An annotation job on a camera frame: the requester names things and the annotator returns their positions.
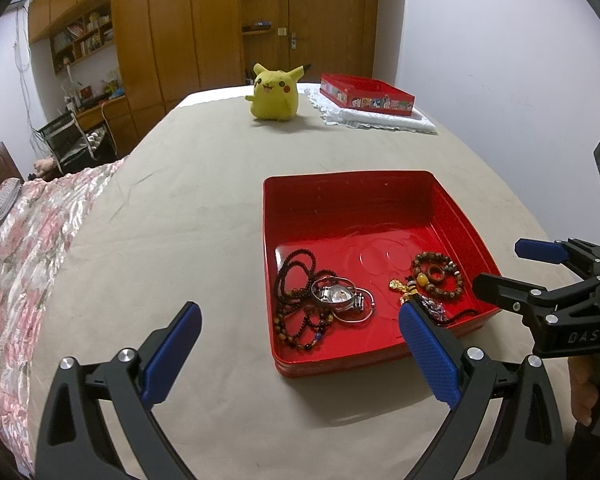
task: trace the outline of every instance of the beige tablecloth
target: beige tablecloth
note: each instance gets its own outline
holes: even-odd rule
[[[260,123],[241,98],[173,110],[113,177],[78,233],[47,306],[32,366],[30,427],[37,433],[58,361],[109,360],[138,347],[187,301],[202,336],[154,413],[200,479],[402,479],[447,413],[411,358],[287,380],[269,349],[262,251],[262,183],[271,175],[429,170],[477,228],[501,272],[555,288],[560,267],[516,258],[520,237],[546,238],[511,190],[458,138],[325,126],[304,96],[288,123]],[[465,338],[519,362],[532,339],[502,312]],[[566,362],[546,364],[563,424]],[[488,411],[493,423],[497,406]],[[142,476],[111,409],[128,471]],[[481,429],[462,472],[478,462]]]

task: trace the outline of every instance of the pikachu's ear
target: pikachu's ear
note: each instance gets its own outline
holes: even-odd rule
[[[304,72],[309,70],[310,66],[311,65],[299,66],[298,68],[293,69],[291,72],[288,72],[288,75],[292,79],[292,81],[298,82],[298,79],[300,79],[304,75]]]
[[[253,71],[256,75],[260,75],[260,73],[266,72],[267,69],[264,68],[260,63],[256,63],[255,65],[253,65]]]

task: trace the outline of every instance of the watch face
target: watch face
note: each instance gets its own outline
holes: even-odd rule
[[[322,300],[327,303],[347,303],[353,298],[353,292],[344,285],[330,285],[322,288]]]

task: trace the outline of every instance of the human hand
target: human hand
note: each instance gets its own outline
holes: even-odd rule
[[[598,401],[598,388],[590,382],[594,373],[591,355],[569,357],[569,379],[571,383],[571,413],[581,424],[591,424],[591,410]]]

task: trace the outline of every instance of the wooden ring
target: wooden ring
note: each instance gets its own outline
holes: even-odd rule
[[[431,283],[442,283],[445,281],[445,271],[438,264],[431,264],[425,271],[427,278]]]

